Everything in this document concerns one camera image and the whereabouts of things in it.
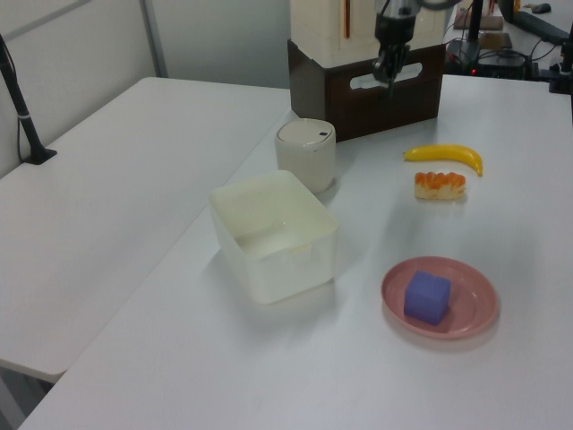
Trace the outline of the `black Franka gripper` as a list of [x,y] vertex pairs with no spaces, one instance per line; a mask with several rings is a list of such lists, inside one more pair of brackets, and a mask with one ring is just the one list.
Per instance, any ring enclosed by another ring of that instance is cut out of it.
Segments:
[[419,4],[410,0],[375,2],[375,38],[380,42],[378,57],[372,62],[372,75],[380,84],[388,86],[388,97],[394,92],[395,80],[402,71],[414,35]]

